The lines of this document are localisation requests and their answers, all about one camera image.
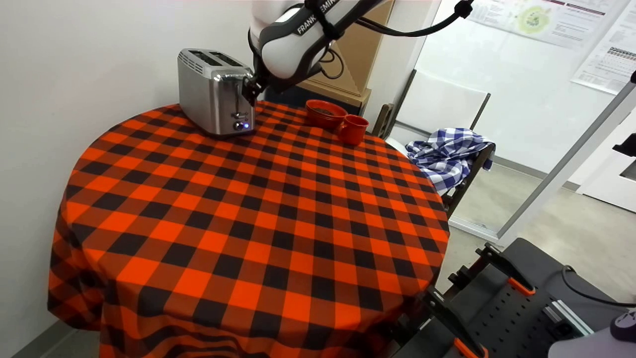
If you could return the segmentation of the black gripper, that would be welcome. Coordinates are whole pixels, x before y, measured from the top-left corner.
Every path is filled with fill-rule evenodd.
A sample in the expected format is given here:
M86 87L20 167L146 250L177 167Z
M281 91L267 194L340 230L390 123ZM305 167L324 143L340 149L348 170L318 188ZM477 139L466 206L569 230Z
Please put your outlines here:
M269 87L269 79L263 75L249 75L243 81L243 95L249 103L255 103L257 97Z

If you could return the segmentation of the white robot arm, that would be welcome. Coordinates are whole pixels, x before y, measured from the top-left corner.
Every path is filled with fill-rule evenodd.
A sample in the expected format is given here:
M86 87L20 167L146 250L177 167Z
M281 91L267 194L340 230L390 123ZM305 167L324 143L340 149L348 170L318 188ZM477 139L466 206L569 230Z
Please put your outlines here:
M253 0L249 45L255 73L243 95L287 89L312 77L332 41L382 0Z

